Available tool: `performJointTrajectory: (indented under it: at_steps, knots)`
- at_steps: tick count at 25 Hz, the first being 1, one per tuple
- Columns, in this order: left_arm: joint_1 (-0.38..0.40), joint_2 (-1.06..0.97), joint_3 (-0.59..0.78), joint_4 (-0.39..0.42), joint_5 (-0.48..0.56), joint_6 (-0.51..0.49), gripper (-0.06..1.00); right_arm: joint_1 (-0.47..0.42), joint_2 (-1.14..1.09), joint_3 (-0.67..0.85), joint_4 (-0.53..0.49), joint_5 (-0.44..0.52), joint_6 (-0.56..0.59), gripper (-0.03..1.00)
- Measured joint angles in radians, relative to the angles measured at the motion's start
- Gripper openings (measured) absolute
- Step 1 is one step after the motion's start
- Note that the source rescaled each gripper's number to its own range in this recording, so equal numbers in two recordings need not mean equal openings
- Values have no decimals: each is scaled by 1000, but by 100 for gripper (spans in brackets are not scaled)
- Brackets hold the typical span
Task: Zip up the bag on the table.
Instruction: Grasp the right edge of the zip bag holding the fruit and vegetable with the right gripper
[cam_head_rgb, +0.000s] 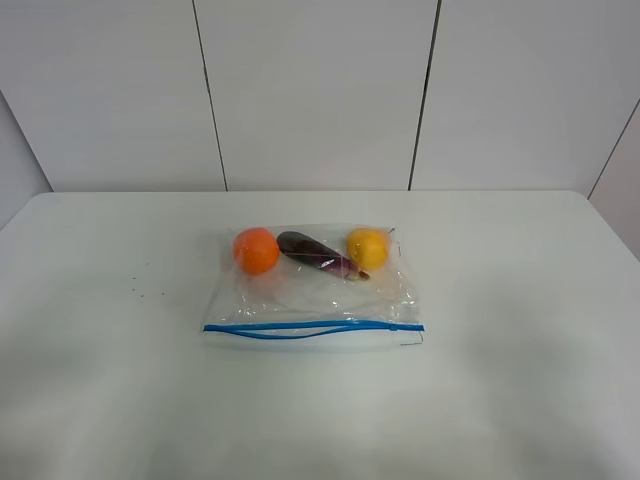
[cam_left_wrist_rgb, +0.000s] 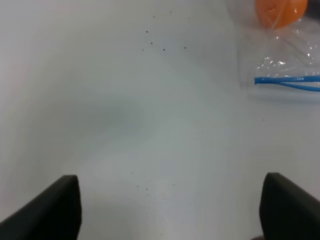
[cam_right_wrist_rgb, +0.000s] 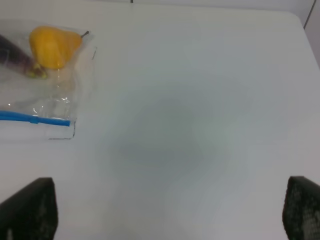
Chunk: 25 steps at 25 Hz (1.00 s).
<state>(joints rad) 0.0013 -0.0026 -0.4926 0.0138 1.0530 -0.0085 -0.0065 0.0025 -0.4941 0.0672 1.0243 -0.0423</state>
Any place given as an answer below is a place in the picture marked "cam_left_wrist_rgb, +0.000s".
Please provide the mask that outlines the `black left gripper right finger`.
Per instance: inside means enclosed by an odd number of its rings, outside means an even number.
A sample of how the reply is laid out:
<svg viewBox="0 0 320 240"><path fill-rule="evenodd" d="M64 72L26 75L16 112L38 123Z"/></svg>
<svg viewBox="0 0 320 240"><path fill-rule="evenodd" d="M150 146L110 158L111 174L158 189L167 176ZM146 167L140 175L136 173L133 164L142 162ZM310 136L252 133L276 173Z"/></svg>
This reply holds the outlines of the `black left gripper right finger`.
<svg viewBox="0 0 320 240"><path fill-rule="evenodd" d="M278 172L264 178L259 218L265 240L320 238L320 201Z"/></svg>

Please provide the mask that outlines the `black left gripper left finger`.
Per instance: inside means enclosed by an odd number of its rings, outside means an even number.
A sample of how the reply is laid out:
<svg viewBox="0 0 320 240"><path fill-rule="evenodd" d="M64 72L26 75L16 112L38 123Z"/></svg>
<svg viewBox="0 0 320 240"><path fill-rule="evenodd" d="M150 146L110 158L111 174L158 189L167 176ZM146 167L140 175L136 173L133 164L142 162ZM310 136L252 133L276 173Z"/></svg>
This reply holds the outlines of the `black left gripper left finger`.
<svg viewBox="0 0 320 240"><path fill-rule="evenodd" d="M63 175L0 223L2 240L76 240L82 204L76 175Z"/></svg>

